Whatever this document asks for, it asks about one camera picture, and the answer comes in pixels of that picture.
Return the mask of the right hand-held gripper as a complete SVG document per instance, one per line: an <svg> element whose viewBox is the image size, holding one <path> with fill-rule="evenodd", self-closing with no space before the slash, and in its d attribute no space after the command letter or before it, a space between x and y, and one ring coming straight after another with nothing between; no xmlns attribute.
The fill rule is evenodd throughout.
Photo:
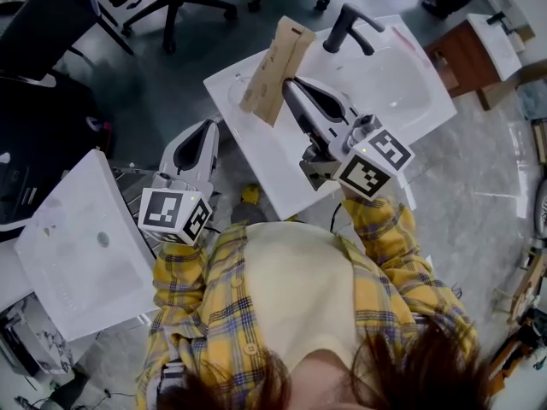
<svg viewBox="0 0 547 410"><path fill-rule="evenodd" d="M373 115L358 117L342 92L317 79L283 83L283 98L309 137L299 166L314 190L337 181L367 200L375 199L415 158L411 148Z"/></svg>

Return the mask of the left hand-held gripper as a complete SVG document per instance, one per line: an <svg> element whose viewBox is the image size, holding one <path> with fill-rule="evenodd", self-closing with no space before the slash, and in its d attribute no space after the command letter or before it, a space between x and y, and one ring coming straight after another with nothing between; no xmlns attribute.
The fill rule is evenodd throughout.
<svg viewBox="0 0 547 410"><path fill-rule="evenodd" d="M161 243L193 246L213 214L208 196L174 176L209 182L215 170L219 128L203 120L185 129L165 148L152 186L143 188L138 228Z"/></svg>

